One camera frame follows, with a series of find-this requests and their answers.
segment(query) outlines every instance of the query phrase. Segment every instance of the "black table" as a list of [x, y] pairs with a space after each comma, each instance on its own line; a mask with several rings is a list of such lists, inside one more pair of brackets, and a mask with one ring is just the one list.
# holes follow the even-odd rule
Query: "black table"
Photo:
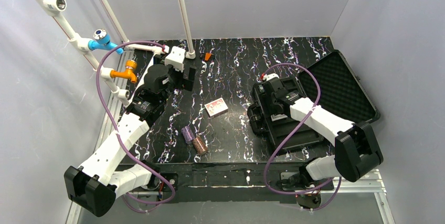
[[[159, 41], [170, 46], [186, 47], [184, 40]], [[186, 60], [198, 71], [193, 92], [178, 91], [167, 102], [164, 114], [149, 132], [136, 143], [132, 153], [154, 163], [209, 163], [209, 162], [261, 162], [273, 152], [267, 139], [253, 134], [247, 117], [251, 104], [252, 85], [260, 75], [281, 62], [309, 66], [333, 50], [328, 37], [250, 38], [194, 40], [198, 53], [211, 52], [214, 62], [203, 62], [198, 56]], [[136, 50], [134, 60], [138, 77], [147, 66], [152, 54]], [[280, 76], [295, 75], [295, 70], [283, 67], [276, 71]], [[127, 88], [134, 91], [135, 85]], [[223, 98], [229, 107], [225, 114], [210, 119], [204, 104]], [[199, 157], [192, 145], [187, 145], [181, 128], [188, 126], [201, 136], [209, 153]], [[331, 153], [326, 141], [282, 155], [276, 161], [306, 161], [316, 155]], [[123, 163], [132, 161], [126, 157]]]
[[[161, 44], [185, 48], [185, 40], [158, 41]], [[131, 149], [139, 159], [158, 163], [167, 178], [179, 179], [175, 187], [181, 187], [177, 201], [243, 201], [280, 200], [291, 197], [271, 194], [261, 187], [264, 164], [273, 152], [265, 137], [255, 136], [250, 128], [247, 108], [252, 103], [252, 85], [259, 82], [261, 74], [269, 67], [282, 62], [309, 66], [329, 54], [334, 48], [328, 37], [299, 38], [249, 38], [249, 39], [201, 39], [194, 40], [197, 57], [186, 64], [197, 67], [192, 92], [175, 91], [165, 107], [165, 112], [147, 134]], [[211, 52], [213, 62], [203, 62], [200, 53]], [[152, 53], [136, 50], [138, 77], [150, 62]], [[288, 67], [275, 70], [281, 77], [296, 75]], [[127, 89], [133, 92], [135, 85]], [[209, 118], [204, 104], [223, 98], [229, 111]], [[196, 153], [193, 145], [187, 145], [181, 128], [188, 125], [195, 135], [201, 136], [209, 152], [204, 156]], [[280, 173], [298, 171], [298, 166], [316, 157], [331, 155], [333, 147], [328, 141], [286, 153], [276, 158], [269, 177], [278, 180]], [[125, 157], [119, 169], [134, 164]], [[218, 186], [212, 194], [211, 188]], [[258, 186], [249, 193], [240, 188], [220, 186]]]

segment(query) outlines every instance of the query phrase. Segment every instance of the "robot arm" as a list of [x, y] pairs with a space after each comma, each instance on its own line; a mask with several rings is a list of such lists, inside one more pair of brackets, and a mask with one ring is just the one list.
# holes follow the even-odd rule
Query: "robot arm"
[[[70, 166], [64, 174], [68, 197], [100, 217], [116, 198], [147, 185], [151, 173], [140, 165], [116, 173], [125, 156], [116, 134], [127, 149], [145, 134], [164, 112], [165, 103], [175, 89], [192, 90], [196, 68], [184, 67], [185, 50], [173, 47], [168, 56], [154, 55], [136, 87], [126, 112], [102, 145], [78, 168]], [[156, 170], [153, 164], [146, 162]]]
[[342, 176], [355, 182], [383, 162], [374, 131], [367, 122], [354, 123], [330, 113], [321, 106], [288, 90], [276, 74], [264, 76], [268, 109], [271, 114], [285, 114], [302, 121], [313, 110], [305, 124], [327, 138], [335, 147], [335, 155], [313, 159], [300, 167], [299, 181], [313, 182]]

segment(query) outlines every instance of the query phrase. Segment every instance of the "foam lining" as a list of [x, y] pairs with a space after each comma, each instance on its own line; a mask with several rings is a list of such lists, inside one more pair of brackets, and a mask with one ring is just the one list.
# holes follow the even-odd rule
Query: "foam lining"
[[[319, 104], [324, 109], [355, 123], [379, 119], [380, 114], [338, 50], [311, 65], [308, 70], [319, 82]], [[315, 101], [317, 90], [312, 78], [302, 71], [298, 80], [308, 97]]]

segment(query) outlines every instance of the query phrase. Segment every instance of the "blue pipe fitting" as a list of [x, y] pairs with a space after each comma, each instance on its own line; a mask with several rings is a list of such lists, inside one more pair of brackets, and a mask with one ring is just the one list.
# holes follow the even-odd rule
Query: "blue pipe fitting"
[[[116, 44], [110, 42], [110, 35], [107, 34], [107, 31], [105, 29], [98, 29], [94, 32], [94, 40], [90, 40], [88, 43], [88, 47], [90, 50], [96, 50], [96, 49], [102, 49], [102, 50], [111, 50], [115, 47], [117, 47]], [[123, 54], [124, 50], [122, 48], [119, 48], [116, 50], [118, 54]]]

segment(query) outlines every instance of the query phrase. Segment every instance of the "white wall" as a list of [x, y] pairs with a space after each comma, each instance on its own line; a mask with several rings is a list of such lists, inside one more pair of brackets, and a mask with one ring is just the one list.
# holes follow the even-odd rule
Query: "white wall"
[[[184, 39], [177, 0], [108, 0], [130, 40]], [[329, 36], [347, 0], [185, 0], [193, 38]]]
[[[34, 0], [0, 5], [0, 222], [65, 223], [71, 201], [63, 173], [92, 153], [104, 115], [93, 71]], [[99, 9], [67, 0], [65, 13], [91, 37], [97, 28], [112, 32]], [[108, 65], [117, 63], [116, 55]]]
[[380, 167], [397, 223], [445, 220], [443, 0], [349, 0], [332, 33], [382, 113]]

